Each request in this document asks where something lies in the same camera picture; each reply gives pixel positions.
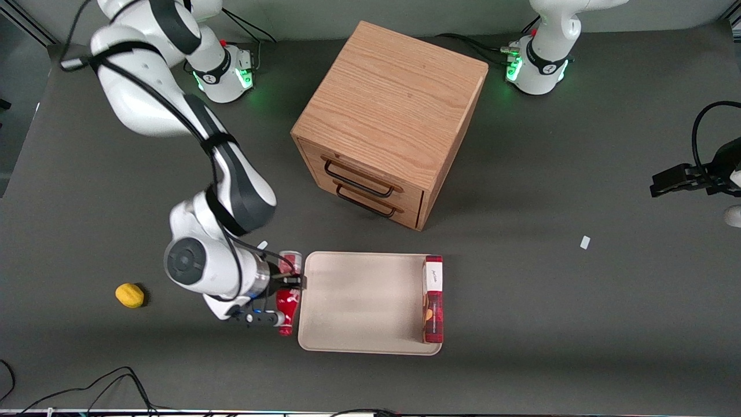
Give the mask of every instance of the beige tray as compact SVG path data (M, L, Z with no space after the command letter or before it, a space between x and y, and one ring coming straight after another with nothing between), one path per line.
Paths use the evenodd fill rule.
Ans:
M425 255L314 252L306 258L299 344L328 352L434 355L422 342Z

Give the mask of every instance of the metal handle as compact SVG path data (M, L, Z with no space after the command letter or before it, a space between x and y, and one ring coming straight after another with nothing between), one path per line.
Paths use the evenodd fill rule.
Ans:
M336 191L337 197L342 198L343 200L347 200L358 207L363 207L364 209L371 211L375 214L378 214L381 217L386 217L387 219L396 213L396 207L391 207L391 212L384 213L383 211L376 210L373 207L366 206L365 204L357 200L353 200L352 198L349 198L346 195L342 195L342 193L339 192L341 189L342 189L342 184L337 184L337 191Z
M374 190L372 188L368 188L368 187L366 187L363 184L360 184L360 183L357 183L355 181L352 181L350 178L345 178L342 175L337 174L336 172L330 171L329 170L330 165L332 165L332 161L327 160L327 163L325 163L325 172L327 173L327 175L329 175L330 177L335 178L337 180L340 180L340 181L342 181L344 183L348 183L348 184L350 184L351 186L353 186L353 187L355 187L357 189L360 189L360 190L363 190L363 191L369 193L370 195L376 196L378 198L387 198L393 192L393 187L388 187L388 191L387 192L385 192L384 194L379 193L378 191L376 191L376 190Z

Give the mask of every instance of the dark gray floor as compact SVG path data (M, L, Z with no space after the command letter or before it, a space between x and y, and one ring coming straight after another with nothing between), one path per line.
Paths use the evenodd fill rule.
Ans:
M44 94L49 66L46 48L0 16L0 99L13 104L0 111L0 197Z
M341 47L268 45L257 89L213 106L279 199L250 241L443 255L442 351L306 352L216 321L162 271L170 208L208 182L200 148L127 131L90 71L55 70L0 203L0 355L19 377L4 406L128 364L153 401L183 408L741 415L741 229L722 221L734 200L648 191L691 160L704 105L741 99L726 24L586 34L543 97L492 68L422 233L319 190L288 134ZM740 131L735 109L709 114L702 155ZM127 281L152 305L119 305ZM141 404L121 386L101 406Z

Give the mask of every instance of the black cable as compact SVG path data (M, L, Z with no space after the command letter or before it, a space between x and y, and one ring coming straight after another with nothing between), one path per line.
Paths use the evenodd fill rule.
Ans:
M695 118L694 124L692 125L692 158L695 162L695 168L697 168L700 171L700 174L702 175L702 178L710 184L710 188L714 189L715 191L722 192L723 194L728 195L734 195L734 193L731 193L730 191L723 190L720 187L717 187L713 180L710 178L710 174L708 174L707 168L702 164L700 161L700 153L697 151L697 131L700 128L700 122L702 121L702 118L705 116L706 113L708 113L712 108L719 107L727 105L729 107L735 107L735 108L741 108L741 102L733 102L729 100L723 100L715 103L711 103L709 105L706 105L705 108L703 108Z
M113 381L111 381L108 385L106 385L105 388L103 388L103 390L98 394L98 396L95 397L93 402L90 403L90 406L85 411L85 415L89 416L90 410L93 408L95 403L98 402L98 400L103 396L103 394L105 394L106 391L108 391L116 382L121 381L123 378L126 378L126 377L131 378L131 380L134 381L134 384L136 384L136 380L134 379L133 375L131 375L130 373L125 373L124 375L117 376ZM147 412L151 413L151 410L153 409L152 404L144 396L142 396L142 400L144 401L144 405L147 406Z
M83 10L85 9L85 7L90 2L91 2L91 0L84 0L83 3L80 5L80 8L77 10L77 14L75 15L75 19L73 20L72 27L70 28L70 32L67 35L67 41L64 43L64 47L62 49L62 55L59 58L59 67L64 72L72 72L72 71L75 71L75 70L80 70L80 69L84 68L84 66L86 66L86 65L84 65L84 66L81 66L81 67L78 67L78 68L67 70L64 67L62 67L62 62L65 60L64 56L69 51L70 43L72 41L72 35L74 34L75 28L77 26L77 22L80 19L80 15L82 14ZM137 87L139 87L142 90L144 90L145 93L149 94L160 105L162 105L165 109L167 109L167 111L169 111L178 121L180 121L180 123L182 123L183 126L186 129L188 129L188 131L190 132L190 134L192 134L199 141L199 143L202 144L205 140L208 140L207 137L202 137L201 133L198 131L198 129L196 128L196 126L193 125L193 123L191 123L190 120L188 120L188 118L185 117L185 115L183 115L183 113L177 107L175 107L172 103L170 103L170 101L167 100L164 96L162 96L155 88L153 88L152 86L144 83L142 80L140 80L139 78L137 78L136 76L134 76L132 73L130 73L127 70L119 67L116 64L113 64L111 61L109 61L107 59L102 59L100 61L100 65L105 66L106 68L112 70L113 72L117 73L120 76L123 76L125 79L131 81L134 85L136 85ZM212 170L212 177L213 177L213 185L216 186L216 184L218 183L218 179L219 179L218 176L216 175L216 161L214 160L213 153L208 154L208 157L209 157L209 160L210 160L210 163L211 163L211 170ZM239 255L237 254L236 249L234 248L234 245L231 243L231 235L226 232L226 230L225 230L224 226L221 224L221 222L219 222L218 220L216 220L216 223L219 225L219 228L221 229L222 234L224 235L224 239L227 241L227 245L229 246L229 250L231 251L231 254L232 254L233 258L234 258L234 262L236 263L237 272L239 273L238 274L238 284L239 285L237 286L237 293L232 298L227 299L227 300L223 300L223 301L234 301L237 297L239 297L239 292L242 289L242 282L243 282L242 265L241 265L241 262L239 260Z
M7 373L10 374L10 389L7 391L7 393L5 393L5 395L0 397L0 403L2 403L3 400L5 400L16 388L16 374L13 372L13 368L10 367L10 364L6 361L0 359L0 364L3 364L7 368Z
M232 22L236 23L237 26L241 27L243 31L249 33L249 35L252 36L252 39L254 39L255 42L257 42L257 63L253 65L253 69L254 70L260 69L260 63L262 62L262 57L260 56L260 54L262 53L262 40L260 40L257 36L253 35L249 29L242 26L242 24L239 23L232 15L230 15L229 13L225 13L225 14L227 15L229 19L232 20Z
M463 41L473 52L476 53L476 55L484 59L486 62L496 65L508 65L506 61L493 59L490 56L486 55L485 52L500 52L500 49L497 47L491 47L475 39L469 38L468 36L459 35L458 33L440 33L437 36L441 38L452 38Z
M232 16L236 17L237 19L241 20L241 21L242 21L242 22L244 22L245 24L248 24L248 25L250 25L251 27L254 27L255 29L259 30L260 32L263 32L263 33L264 33L264 34L265 34L265 35L266 35L266 36L267 36L268 38L270 38L270 40L271 40L271 41L272 41L273 43L277 43L277 42L278 42L278 41L276 41L276 39L275 39L275 38L273 38L273 35L270 35L270 34L269 34L268 32L264 31L264 30L263 30L263 29L261 29L260 27L257 27L256 25L254 25L254 24L251 24L250 22L248 22L248 21L244 20L243 18L241 18L241 17L237 16L237 15L236 15L235 13L233 13L233 12L231 12L231 11L227 10L227 9L226 9L225 7L223 7L223 8L222 8L222 11L223 11L224 13L226 13L227 15L232 15Z
M338 416L342 416L343 414L350 414L350 413L373 413L373 414L380 414L381 417L394 417L394 416L398 416L398 414L396 414L394 412L391 412L389 410L383 410L383 409L380 409L380 408L355 408L355 409L352 409L352 410L345 410L345 411L340 411L338 413L334 413L330 417L338 417Z
M529 23L529 24L528 24L527 26L525 26L525 27L524 27L524 28L523 28L523 29L522 29L522 30L520 31L520 33L526 33L526 32L527 32L528 30L530 30L530 28L531 28L531 27L533 27L533 25L534 25L534 24L536 24L536 23L537 23L537 22L538 22L539 20L540 20L540 15L538 15L538 17L536 17L535 19L533 19L533 21L532 21L532 22L530 22L530 23Z
M70 51L70 45L72 44L72 35L75 33L75 28L77 27L77 22L80 20L80 16L82 16L82 12L85 10L88 4L90 4L92 0L84 0L82 4L80 4L80 8L77 9L77 13L75 14L75 19L72 20L72 27L70 27L70 32L67 35L67 40L64 41L64 47L62 48L62 54L59 58L59 68L62 69L65 73L71 72L73 70L68 70L64 67L62 67L62 62L66 61L65 56L67 55L67 52Z
M280 259L280 260L282 260L283 262L286 262L286 263L287 263L287 264L288 264L288 265L290 266L290 270L292 271L293 275L295 275L295 276L299 276L299 273L298 273L298 272L296 272L296 266L294 266L294 265L293 265L293 262L289 261L289 260L288 260L288 259L286 259L285 257L283 257L283 256L281 256L281 255L278 255L278 254L277 254L277 253L275 253L275 252L271 252L271 251L268 251L267 249L260 249L260 248L258 248L257 246L253 246L253 245L250 245L249 243L246 243L246 242L245 242L245 241L243 241L243 240L237 239L236 237L230 237L230 238L231 238L231 240L233 240L233 241L234 241L234 243L236 243L237 245L240 245L240 246L242 246L242 247L244 247L244 248L246 248L246 249L249 249L250 251L252 251L252 252L254 252L254 253L257 253L258 255L263 255L263 256L264 256L264 255L270 255L270 256L272 256L272 257L274 257L274 258L276 258L276 259Z
M480 47L483 50L490 50L492 52L499 52L499 48L497 48L497 47L492 47L492 46L489 46L487 44L483 44L483 43L481 43L481 42L479 42L479 41L477 41L477 40L475 40L473 38L470 38L470 37L464 36L464 35L459 35L458 33L440 33L439 35L436 35L436 36L437 37L441 37L441 38L458 39L458 40L461 40L461 41L463 41L463 42L465 42L467 44L476 45L477 47Z
M260 40L260 39L259 39L259 38L258 38L257 36L255 36L255 35L254 35L254 34L253 34L252 32L250 32L250 30L249 30L249 29L247 29L246 27L242 26L242 24L241 24L241 23L239 23L239 21L237 21L237 19L235 19L235 18L234 18L234 16L230 15L229 13L225 13L225 14L227 15L227 17L228 17L229 19L231 19L231 21L232 21L232 22L236 23L236 25L237 25L237 26L241 27L243 31L247 32L247 34L249 34L249 35L250 35L250 36L252 37L252 39L254 39L254 40L255 40L255 42L257 42L257 44L258 44L258 45L260 45L260 43L262 42L262 40Z
M95 381L93 381L90 385L88 385L85 388L68 388L66 390L58 391L58 392L56 392L54 394L46 395L45 397L40 398L40 399L34 401L33 403L31 403L31 405L29 405L28 407L24 408L23 411L20 412L20 414L23 414L23 413L27 412L31 408L34 408L38 403L40 403L42 401L45 401L45 400L48 400L49 398L53 398L53 397L56 397L56 396L59 396L59 395L62 395L62 394L66 394L66 393L72 393L72 392L75 392L75 391L86 391L86 390L89 390L90 388L94 387L97 383L99 383L100 381L102 381L103 379L105 379L106 377L111 376L112 374L114 374L114 373L116 373L116 372L118 372L120 370L127 370L128 372L125 375L131 374L131 378L134 380L134 384L136 385L136 389L139 391L139 395L142 397L142 399L144 400L144 402L149 407L149 405L151 405L151 403L149 401L149 397L147 396L147 392L144 391L144 385L142 385L142 382L139 380L139 377L136 376L136 373L134 372L134 370L131 369L131 367L118 367L118 368L115 368L114 370L110 371L109 373L107 373L107 374L105 374L105 375L103 375L101 377L98 377Z

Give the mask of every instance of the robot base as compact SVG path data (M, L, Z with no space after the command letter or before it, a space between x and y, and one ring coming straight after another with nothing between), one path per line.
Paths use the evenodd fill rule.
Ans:
M510 42L510 47L519 48L520 55L515 58L514 62L510 63L510 66L507 68L505 80L517 86L523 93L540 96L549 93L563 79L568 61L561 68L556 68L551 74L541 74L538 67L530 62L527 56L522 55L522 52L532 38L532 36L528 35L523 36L515 42Z
M231 68L217 84L209 84L207 80L202 80L193 74L198 81L198 88L206 93L211 101L217 103L232 102L254 85L250 51L239 49L234 45L227 45L224 49L231 55Z

